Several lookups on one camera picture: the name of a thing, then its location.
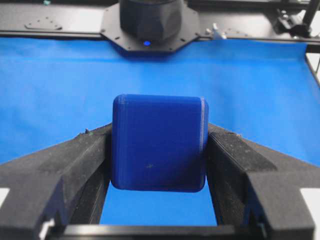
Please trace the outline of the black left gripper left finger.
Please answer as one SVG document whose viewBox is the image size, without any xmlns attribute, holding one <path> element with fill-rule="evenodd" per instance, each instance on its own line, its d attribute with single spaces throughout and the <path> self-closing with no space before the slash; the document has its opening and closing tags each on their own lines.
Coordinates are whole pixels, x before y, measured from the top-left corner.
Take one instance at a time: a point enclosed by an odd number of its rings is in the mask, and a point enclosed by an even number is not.
<svg viewBox="0 0 320 240">
<path fill-rule="evenodd" d="M 40 240 L 45 223 L 98 224 L 110 182 L 112 125 L 0 166 L 0 237 Z"/>
</svg>

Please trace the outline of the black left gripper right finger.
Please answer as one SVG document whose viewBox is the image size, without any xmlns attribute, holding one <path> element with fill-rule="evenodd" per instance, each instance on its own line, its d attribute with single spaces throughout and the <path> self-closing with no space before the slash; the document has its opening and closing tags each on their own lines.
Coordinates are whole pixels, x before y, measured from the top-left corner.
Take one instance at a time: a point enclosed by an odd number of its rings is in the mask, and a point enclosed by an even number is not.
<svg viewBox="0 0 320 240">
<path fill-rule="evenodd" d="M 217 224 L 266 240 L 320 237 L 320 169 L 210 124 L 207 182 Z"/>
</svg>

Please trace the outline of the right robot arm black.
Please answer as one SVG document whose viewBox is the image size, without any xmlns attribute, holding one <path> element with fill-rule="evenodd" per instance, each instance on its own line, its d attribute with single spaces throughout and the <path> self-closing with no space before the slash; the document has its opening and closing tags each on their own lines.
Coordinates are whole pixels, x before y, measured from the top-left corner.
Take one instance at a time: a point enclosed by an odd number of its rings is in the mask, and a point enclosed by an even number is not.
<svg viewBox="0 0 320 240">
<path fill-rule="evenodd" d="M 163 45 L 180 33 L 183 7 L 181 0 L 120 0 L 120 29 L 132 45 Z"/>
</svg>

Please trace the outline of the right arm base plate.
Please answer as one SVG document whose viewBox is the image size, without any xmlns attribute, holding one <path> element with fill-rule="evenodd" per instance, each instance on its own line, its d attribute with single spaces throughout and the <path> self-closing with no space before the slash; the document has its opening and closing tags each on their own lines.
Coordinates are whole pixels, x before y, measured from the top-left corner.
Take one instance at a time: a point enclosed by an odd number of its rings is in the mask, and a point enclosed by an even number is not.
<svg viewBox="0 0 320 240">
<path fill-rule="evenodd" d="M 100 33 L 127 52 L 171 53 L 200 36 L 197 11 L 182 0 L 120 0 L 103 12 Z"/>
</svg>

